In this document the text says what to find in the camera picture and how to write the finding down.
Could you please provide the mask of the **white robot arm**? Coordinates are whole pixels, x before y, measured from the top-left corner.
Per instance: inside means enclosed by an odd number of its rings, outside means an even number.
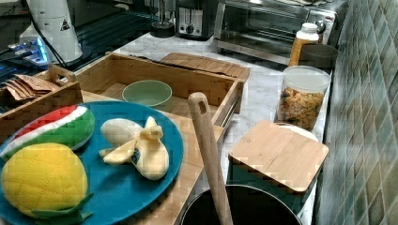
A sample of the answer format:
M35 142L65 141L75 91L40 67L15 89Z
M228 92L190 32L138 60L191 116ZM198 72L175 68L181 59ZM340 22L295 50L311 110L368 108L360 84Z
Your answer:
M67 0L25 0L31 24L20 38L41 37L50 62L70 63L79 59L82 49L72 25Z

